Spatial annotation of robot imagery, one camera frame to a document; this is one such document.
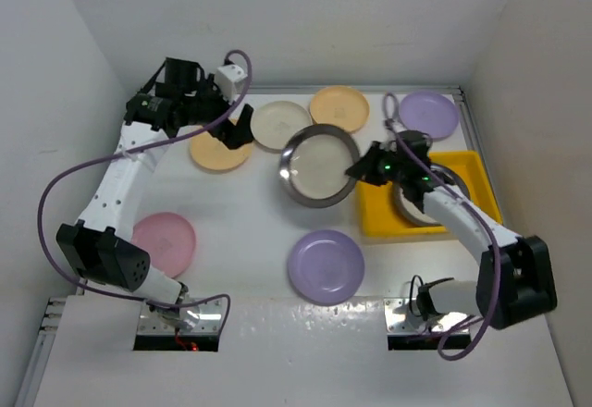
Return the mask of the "orange plate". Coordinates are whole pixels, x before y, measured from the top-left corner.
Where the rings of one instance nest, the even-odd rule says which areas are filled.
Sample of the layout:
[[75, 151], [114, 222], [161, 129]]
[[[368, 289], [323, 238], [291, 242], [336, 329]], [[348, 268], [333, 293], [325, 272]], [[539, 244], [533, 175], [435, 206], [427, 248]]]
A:
[[366, 124], [370, 105], [358, 90], [334, 85], [321, 89], [313, 96], [309, 112], [316, 124], [330, 124], [354, 133]]
[[190, 138], [189, 154], [199, 168], [212, 173], [226, 173], [243, 165], [253, 152], [253, 142], [229, 149], [205, 131]]

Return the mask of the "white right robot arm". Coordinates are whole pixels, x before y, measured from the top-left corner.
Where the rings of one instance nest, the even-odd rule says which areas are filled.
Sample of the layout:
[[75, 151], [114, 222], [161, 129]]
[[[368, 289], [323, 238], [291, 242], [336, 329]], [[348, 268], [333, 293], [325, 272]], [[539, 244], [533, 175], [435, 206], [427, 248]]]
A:
[[556, 309], [558, 297], [548, 245], [505, 228], [434, 171], [425, 134], [406, 130], [373, 142], [347, 174], [383, 186], [397, 185], [416, 209], [453, 234], [479, 265], [475, 282], [443, 278], [422, 285], [414, 306], [429, 320], [449, 312], [482, 316], [497, 330]]

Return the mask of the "pink plate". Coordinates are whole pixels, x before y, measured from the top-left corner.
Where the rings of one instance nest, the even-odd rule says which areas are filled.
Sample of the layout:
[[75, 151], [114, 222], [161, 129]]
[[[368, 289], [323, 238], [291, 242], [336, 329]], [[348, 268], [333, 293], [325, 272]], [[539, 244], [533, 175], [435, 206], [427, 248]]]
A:
[[179, 277], [190, 266], [197, 244], [191, 223], [170, 212], [137, 222], [131, 243], [148, 252], [152, 266], [170, 278]]

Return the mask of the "cream plate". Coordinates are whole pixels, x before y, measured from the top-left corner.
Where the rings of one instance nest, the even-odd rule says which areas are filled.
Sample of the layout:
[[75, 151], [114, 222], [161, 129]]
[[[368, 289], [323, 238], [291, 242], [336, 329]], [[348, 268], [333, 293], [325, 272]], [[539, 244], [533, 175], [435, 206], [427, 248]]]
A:
[[291, 101], [275, 101], [253, 111], [251, 132], [264, 148], [281, 151], [294, 134], [312, 124], [303, 106]]

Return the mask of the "purple plate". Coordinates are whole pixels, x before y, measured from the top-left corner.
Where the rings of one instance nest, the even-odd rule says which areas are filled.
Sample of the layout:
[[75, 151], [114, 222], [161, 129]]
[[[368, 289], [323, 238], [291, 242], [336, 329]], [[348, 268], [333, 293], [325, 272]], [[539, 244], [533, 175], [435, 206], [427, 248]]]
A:
[[399, 119], [406, 129], [423, 132], [435, 140], [451, 136], [460, 121], [455, 103], [430, 91], [406, 95], [400, 103]]
[[364, 280], [364, 254], [346, 234], [312, 231], [290, 249], [287, 273], [292, 288], [306, 301], [332, 306], [348, 301]]

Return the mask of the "orange plate back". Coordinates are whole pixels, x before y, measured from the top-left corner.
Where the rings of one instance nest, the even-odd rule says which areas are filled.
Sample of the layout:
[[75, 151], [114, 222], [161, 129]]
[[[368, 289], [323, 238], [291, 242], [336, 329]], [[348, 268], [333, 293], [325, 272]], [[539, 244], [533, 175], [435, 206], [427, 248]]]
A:
[[321, 89], [313, 96], [309, 112], [316, 124], [330, 124], [354, 133], [366, 124], [370, 105], [358, 90], [334, 85]]

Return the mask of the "purple plate front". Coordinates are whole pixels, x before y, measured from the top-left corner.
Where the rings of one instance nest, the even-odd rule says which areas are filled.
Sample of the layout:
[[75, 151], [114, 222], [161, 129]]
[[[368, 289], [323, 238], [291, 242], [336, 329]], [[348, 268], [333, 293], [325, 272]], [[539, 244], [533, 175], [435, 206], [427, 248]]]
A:
[[332, 306], [348, 301], [364, 280], [364, 254], [346, 234], [312, 231], [290, 249], [287, 273], [292, 288], [306, 301]]

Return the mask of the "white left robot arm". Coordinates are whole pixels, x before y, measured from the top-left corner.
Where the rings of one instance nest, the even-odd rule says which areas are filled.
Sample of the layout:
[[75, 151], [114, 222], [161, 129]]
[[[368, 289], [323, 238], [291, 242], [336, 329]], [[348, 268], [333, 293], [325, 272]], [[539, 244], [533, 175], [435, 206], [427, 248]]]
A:
[[133, 226], [146, 185], [179, 131], [195, 126], [230, 149], [244, 146], [253, 114], [244, 97], [250, 65], [225, 59], [207, 74], [193, 61], [167, 58], [127, 101], [116, 151], [103, 158], [105, 174], [92, 199], [71, 225], [55, 236], [78, 281], [90, 291], [142, 302], [169, 324], [199, 305], [187, 286], [152, 263], [132, 244]]

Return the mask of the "steel rimmed plate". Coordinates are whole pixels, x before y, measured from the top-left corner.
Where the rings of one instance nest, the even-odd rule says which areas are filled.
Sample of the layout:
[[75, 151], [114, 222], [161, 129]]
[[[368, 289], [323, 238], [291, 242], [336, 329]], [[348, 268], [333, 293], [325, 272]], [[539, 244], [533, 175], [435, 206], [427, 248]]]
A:
[[356, 180], [346, 170], [360, 159], [353, 137], [334, 125], [317, 124], [295, 133], [281, 151], [278, 178], [297, 204], [328, 208], [354, 189]]

